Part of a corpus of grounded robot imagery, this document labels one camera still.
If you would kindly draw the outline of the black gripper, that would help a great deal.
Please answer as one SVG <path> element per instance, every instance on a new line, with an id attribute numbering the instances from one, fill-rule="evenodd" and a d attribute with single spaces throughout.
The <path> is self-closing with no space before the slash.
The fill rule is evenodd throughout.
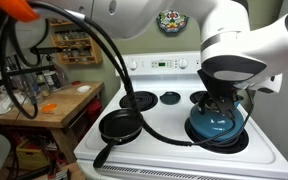
<path id="1" fill-rule="evenodd" d="M 198 102 L 200 112 L 205 114 L 207 103 L 210 102 L 211 107 L 218 113 L 234 120 L 234 103 L 238 101 L 237 89 L 230 82 L 214 79 L 203 70 L 198 70 L 197 73 L 207 89 L 207 93 Z"/>

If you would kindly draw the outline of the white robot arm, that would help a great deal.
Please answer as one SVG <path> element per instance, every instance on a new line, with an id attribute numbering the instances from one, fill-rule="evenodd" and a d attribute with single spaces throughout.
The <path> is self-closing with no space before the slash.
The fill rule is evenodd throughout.
<path id="1" fill-rule="evenodd" d="M 82 28 L 90 23 L 88 32 L 130 39 L 166 9 L 197 21 L 202 74 L 224 86 L 267 88 L 288 68 L 288 14 L 252 30 L 246 0 L 0 0 L 0 60 L 16 22 L 62 16 Z"/>

